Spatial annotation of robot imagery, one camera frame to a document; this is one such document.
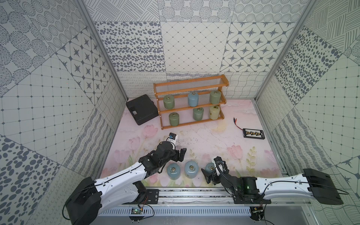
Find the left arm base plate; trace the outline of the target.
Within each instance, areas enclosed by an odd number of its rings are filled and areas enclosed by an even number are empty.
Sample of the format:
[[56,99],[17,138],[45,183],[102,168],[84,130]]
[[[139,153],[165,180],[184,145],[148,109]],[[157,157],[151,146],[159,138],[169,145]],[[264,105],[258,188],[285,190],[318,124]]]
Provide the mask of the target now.
[[159,189],[147,189],[141,191],[134,200],[136,204],[157,204],[159,198]]

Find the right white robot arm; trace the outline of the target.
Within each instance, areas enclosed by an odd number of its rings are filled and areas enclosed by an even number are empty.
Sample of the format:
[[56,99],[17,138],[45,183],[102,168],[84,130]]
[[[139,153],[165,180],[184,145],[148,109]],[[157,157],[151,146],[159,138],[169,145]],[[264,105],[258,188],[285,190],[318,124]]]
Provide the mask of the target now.
[[274,198],[299,197],[315,199],[321,204],[342,205],[342,192],[336,188],[331,176],[315,169],[281,178],[235,177],[229,173],[226,162],[216,157],[201,169],[207,184],[221,184],[235,203],[271,203]]

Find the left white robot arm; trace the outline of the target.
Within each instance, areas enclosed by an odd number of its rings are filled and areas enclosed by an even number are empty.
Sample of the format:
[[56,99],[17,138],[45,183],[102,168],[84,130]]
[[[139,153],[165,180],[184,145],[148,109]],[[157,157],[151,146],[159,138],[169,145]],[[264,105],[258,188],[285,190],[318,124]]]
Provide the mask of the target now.
[[177,150],[170,141],[162,141],[156,150],[112,176],[83,179],[65,201],[65,218],[73,225],[89,225],[102,212],[125,203],[142,203],[147,193],[142,181],[161,173],[169,161],[182,162],[186,149]]

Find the blue canister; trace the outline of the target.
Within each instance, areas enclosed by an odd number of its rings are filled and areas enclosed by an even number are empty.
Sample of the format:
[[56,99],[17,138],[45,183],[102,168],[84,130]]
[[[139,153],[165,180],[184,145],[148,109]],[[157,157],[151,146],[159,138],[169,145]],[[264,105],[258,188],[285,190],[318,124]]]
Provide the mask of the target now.
[[213,173],[215,169],[216,169],[216,167],[215,167],[214,163],[208,163],[205,166],[205,171],[209,172],[209,173]]
[[187,102],[190,107],[196,107],[199,103],[199,95],[197,92],[191,92],[187,96]]
[[171,180],[177,180],[181,176],[181,168],[178,164],[172,163],[167,168],[167,174]]
[[194,179],[199,172],[199,166],[197,162],[190,160],[185,164],[184,171],[186,177],[188,177],[189,179]]

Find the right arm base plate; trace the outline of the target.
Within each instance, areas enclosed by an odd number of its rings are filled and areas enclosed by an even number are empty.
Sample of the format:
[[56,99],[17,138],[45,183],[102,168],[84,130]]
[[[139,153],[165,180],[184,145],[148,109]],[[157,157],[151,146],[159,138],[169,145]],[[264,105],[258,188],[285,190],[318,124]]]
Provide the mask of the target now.
[[258,189],[246,189],[248,192],[241,192],[239,189],[232,194],[235,204],[271,204],[270,199],[265,199],[265,194],[261,194]]

